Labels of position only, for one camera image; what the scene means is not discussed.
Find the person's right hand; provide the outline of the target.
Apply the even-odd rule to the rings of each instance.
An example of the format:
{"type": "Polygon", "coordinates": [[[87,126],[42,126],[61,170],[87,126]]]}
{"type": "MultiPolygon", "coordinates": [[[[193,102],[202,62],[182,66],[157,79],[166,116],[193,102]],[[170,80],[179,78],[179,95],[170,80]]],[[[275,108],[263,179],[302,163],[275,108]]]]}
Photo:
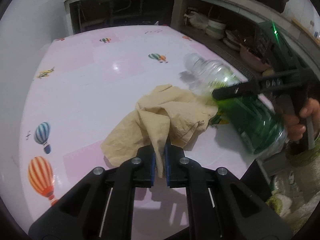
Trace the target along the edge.
{"type": "Polygon", "coordinates": [[[319,135],[319,101],[314,98],[308,98],[304,106],[299,112],[299,115],[287,114],[278,105],[275,110],[278,114],[283,116],[284,123],[287,127],[287,136],[292,141],[298,141],[302,139],[303,134],[306,132],[306,127],[300,123],[301,119],[311,117],[313,124],[313,135],[317,139],[319,135]]]}

